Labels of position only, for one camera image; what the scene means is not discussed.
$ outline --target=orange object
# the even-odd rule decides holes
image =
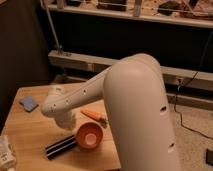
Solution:
[[[91,119],[94,119],[96,121],[99,121],[101,119],[101,113],[99,113],[99,112],[94,112],[94,111],[87,110],[87,109],[81,109],[80,111],[84,115],[86,115],[86,116],[88,116]]]
[[[104,128],[107,127],[107,120],[106,118],[102,117],[101,113],[87,109],[81,109],[80,112],[83,113],[85,116],[99,122]]]
[[[103,131],[98,124],[87,122],[78,129],[75,138],[80,147],[93,149],[101,143]]]

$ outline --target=blue sponge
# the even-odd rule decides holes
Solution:
[[[27,112],[32,112],[38,106],[38,103],[31,96],[24,97],[19,103],[23,105]]]

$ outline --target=wire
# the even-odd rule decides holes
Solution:
[[[200,131],[194,130],[194,129],[192,129],[192,128],[190,128],[190,127],[188,127],[188,126],[183,124],[183,114],[180,111],[177,110],[177,103],[178,103],[178,95],[179,95],[180,89],[182,87],[186,87],[187,85],[189,85],[195,79],[197,74],[200,72],[200,70],[201,70],[201,68],[203,66],[203,62],[204,62],[204,59],[205,59],[205,56],[206,56],[206,52],[207,52],[207,49],[208,49],[208,46],[209,46],[209,42],[210,42],[210,40],[212,38],[212,35],[213,35],[213,30],[210,32],[210,34],[208,36],[208,39],[207,39],[207,41],[205,43],[205,46],[204,46],[204,49],[203,49],[203,53],[202,53],[202,56],[200,58],[200,64],[199,64],[198,70],[195,72],[193,77],[189,81],[187,81],[185,84],[183,84],[183,85],[182,85],[181,80],[178,80],[178,87],[177,87],[177,92],[175,93],[175,102],[174,102],[174,111],[175,111],[175,113],[178,113],[180,115],[180,125],[183,128],[185,128],[185,129],[187,129],[189,131],[192,131],[194,133],[197,133],[198,135],[200,135],[200,136],[202,136],[204,138],[210,139],[210,140],[213,140],[213,137],[210,137],[210,136],[208,136],[208,135],[206,135],[206,134],[204,134],[204,133],[202,133]]]
[[[193,75],[193,77],[192,77],[189,81],[187,81],[187,82],[186,82],[185,84],[183,84],[183,85],[180,85],[179,89],[180,89],[181,87],[186,87],[187,85],[189,85],[189,84],[195,79],[195,77],[197,76],[197,74],[200,72],[200,70],[201,70],[201,68],[202,68],[202,66],[203,66],[203,62],[204,62],[204,59],[205,59],[205,56],[206,56],[206,52],[207,52],[207,50],[208,50],[208,46],[209,46],[210,40],[212,39],[212,36],[213,36],[213,30],[210,32],[210,34],[209,34],[209,36],[208,36],[208,38],[207,38],[207,41],[206,41],[206,43],[205,43],[205,46],[204,46],[204,49],[203,49],[202,56],[201,56],[201,58],[200,58],[200,62],[199,62],[199,66],[198,66],[197,71],[195,72],[195,74]]]
[[[198,135],[200,135],[202,137],[205,137],[207,139],[213,140],[213,137],[210,137],[210,136],[208,136],[208,135],[206,135],[206,134],[204,134],[204,133],[202,133],[200,131],[194,130],[194,129],[192,129],[192,128],[190,128],[190,127],[188,127],[188,126],[186,126],[186,125],[183,124],[183,114],[180,111],[177,110],[177,102],[178,102],[178,93],[175,94],[174,111],[175,111],[175,113],[178,113],[180,115],[180,125],[183,128],[185,128],[185,129],[187,129],[189,131],[192,131],[194,133],[197,133]]]

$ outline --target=metal bar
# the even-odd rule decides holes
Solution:
[[[52,17],[50,15],[50,11],[49,11],[49,8],[48,8],[48,4],[46,3],[45,0],[43,0],[43,4],[45,6],[48,21],[50,23],[50,27],[51,27],[53,37],[54,37],[54,40],[55,40],[55,43],[56,43],[56,49],[58,50],[58,53],[61,53],[62,52],[62,46],[59,44],[58,37],[57,37],[56,31],[55,31],[55,27],[54,27],[54,24],[53,24],[53,21],[52,21]]]
[[[133,17],[139,17],[141,15],[142,0],[135,0]]]
[[[174,94],[167,93],[167,98],[169,103],[175,103]],[[190,107],[196,107],[199,109],[206,109],[206,110],[213,110],[213,102],[212,100],[208,100],[205,98],[199,98],[199,97],[190,97],[187,95],[178,95],[178,105],[182,106],[190,106]]]
[[[76,53],[72,53],[71,55],[71,53],[68,52],[58,54],[55,50],[52,50],[48,56],[50,63],[53,66],[92,72],[101,72],[118,61],[116,59]],[[182,77],[184,79],[184,82],[187,82],[188,80],[193,78],[194,74],[196,73],[196,71],[193,70],[164,66],[161,66],[161,69],[165,83],[173,85],[178,85],[177,77]],[[188,85],[188,87],[213,91],[213,73],[200,71],[193,82]]]
[[[184,25],[184,26],[192,26],[192,27],[200,27],[200,28],[213,28],[213,22],[207,20],[197,20],[197,19],[189,19],[189,18],[173,18],[166,16],[149,16],[149,15],[140,15],[139,17],[132,17],[131,13],[126,12],[118,12],[118,11],[110,11],[110,10],[89,10],[76,8],[71,6],[66,6],[63,10],[58,9],[57,5],[50,4],[49,9],[52,11],[58,12],[67,12],[67,13],[76,13],[76,14],[88,14],[94,16],[103,16],[103,17],[114,17],[121,19],[129,19],[129,20],[138,20],[138,21],[149,21],[149,22],[157,22],[157,23],[167,23],[167,24],[176,24],[176,25]]]
[[[59,9],[63,9],[66,6],[66,1],[65,0],[57,0],[57,7]]]

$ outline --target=table surface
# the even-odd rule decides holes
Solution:
[[[79,84],[63,85],[67,90],[76,89]],[[104,129],[101,145],[90,152],[79,148],[66,152],[49,161],[45,156],[45,147],[61,140],[71,133],[56,126],[53,119],[44,117],[40,108],[27,113],[19,104],[25,96],[32,96],[39,104],[42,103],[50,86],[20,88],[8,115],[3,134],[7,134],[16,152],[17,171],[84,171],[113,170],[120,168],[119,159],[113,142],[110,128]],[[106,115],[103,101],[87,105],[87,108]],[[182,164],[182,171],[212,171],[213,167],[205,163],[206,149],[213,150],[213,140],[206,139],[180,126],[180,115],[170,104],[170,114],[174,125],[176,144]],[[177,105],[183,114],[183,124],[213,137],[213,111]],[[91,121],[76,110],[77,126]]]
[[[64,87],[72,91],[79,84],[67,84]],[[17,171],[83,171],[113,170],[120,168],[117,151],[110,128],[103,129],[103,141],[92,151],[83,151],[78,147],[63,153],[53,160],[48,160],[45,147],[72,135],[70,131],[56,126],[54,120],[43,116],[40,107],[27,113],[19,104],[20,99],[32,96],[39,105],[47,95],[50,86],[20,88],[16,94],[2,134],[9,136],[17,157]],[[106,115],[103,101],[86,106],[88,109]],[[76,112],[76,129],[85,122],[92,121]]]

